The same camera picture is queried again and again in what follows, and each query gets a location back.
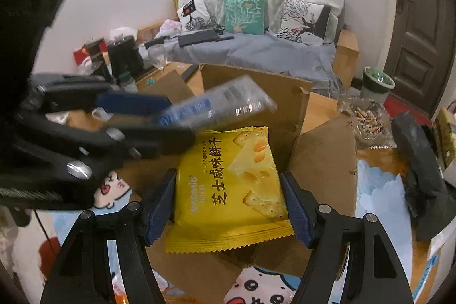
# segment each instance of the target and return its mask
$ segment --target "white pillow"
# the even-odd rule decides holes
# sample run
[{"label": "white pillow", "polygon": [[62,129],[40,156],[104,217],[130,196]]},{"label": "white pillow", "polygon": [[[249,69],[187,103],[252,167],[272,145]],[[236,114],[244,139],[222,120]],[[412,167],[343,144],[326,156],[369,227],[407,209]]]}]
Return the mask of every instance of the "white pillow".
[{"label": "white pillow", "polygon": [[285,0],[279,38],[322,45],[331,8],[303,0]]},{"label": "white pillow", "polygon": [[[278,32],[282,22],[282,12],[285,0],[269,0],[268,13],[269,13],[269,31]],[[337,18],[339,17],[344,0],[304,0],[314,4],[327,4],[331,7],[331,14],[329,16],[328,27],[325,35],[325,43],[334,41],[337,29]]]},{"label": "white pillow", "polygon": [[204,0],[191,0],[177,10],[177,15],[182,24],[182,31],[203,29],[211,18]]}]

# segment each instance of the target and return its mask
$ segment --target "teal pillow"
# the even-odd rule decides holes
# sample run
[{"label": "teal pillow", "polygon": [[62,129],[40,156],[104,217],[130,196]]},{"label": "teal pillow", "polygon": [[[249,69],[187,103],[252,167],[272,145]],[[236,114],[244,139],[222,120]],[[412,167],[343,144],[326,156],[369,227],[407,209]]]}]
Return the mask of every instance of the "teal pillow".
[{"label": "teal pillow", "polygon": [[264,34],[264,0],[224,0],[225,31]]}]

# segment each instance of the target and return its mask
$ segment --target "glass ashtray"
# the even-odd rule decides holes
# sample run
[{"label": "glass ashtray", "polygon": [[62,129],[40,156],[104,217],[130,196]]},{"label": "glass ashtray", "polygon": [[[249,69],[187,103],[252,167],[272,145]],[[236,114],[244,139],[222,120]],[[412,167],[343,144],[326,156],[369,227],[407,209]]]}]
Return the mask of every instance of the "glass ashtray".
[{"label": "glass ashtray", "polygon": [[348,112],[355,120],[357,149],[395,148],[391,117],[384,106],[368,98],[341,97],[337,110]]}]

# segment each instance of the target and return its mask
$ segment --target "green bottle cap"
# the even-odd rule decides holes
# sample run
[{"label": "green bottle cap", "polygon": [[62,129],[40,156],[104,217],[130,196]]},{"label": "green bottle cap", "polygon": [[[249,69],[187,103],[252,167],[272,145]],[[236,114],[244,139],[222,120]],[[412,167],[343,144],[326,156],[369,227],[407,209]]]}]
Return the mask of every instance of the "green bottle cap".
[{"label": "green bottle cap", "polygon": [[131,74],[129,71],[124,71],[123,73],[121,73],[119,75],[119,80],[122,82],[122,83],[125,83],[127,81],[129,81],[131,79]]}]

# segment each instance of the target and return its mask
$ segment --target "coffee machine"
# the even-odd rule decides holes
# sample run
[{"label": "coffee machine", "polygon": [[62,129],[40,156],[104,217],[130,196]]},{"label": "coffee machine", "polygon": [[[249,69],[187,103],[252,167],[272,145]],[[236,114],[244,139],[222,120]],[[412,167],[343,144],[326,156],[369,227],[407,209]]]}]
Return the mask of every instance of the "coffee machine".
[{"label": "coffee machine", "polygon": [[133,35],[117,38],[108,43],[109,60],[112,76],[119,80],[119,75],[129,71],[136,79],[143,70],[143,59],[138,52]]}]

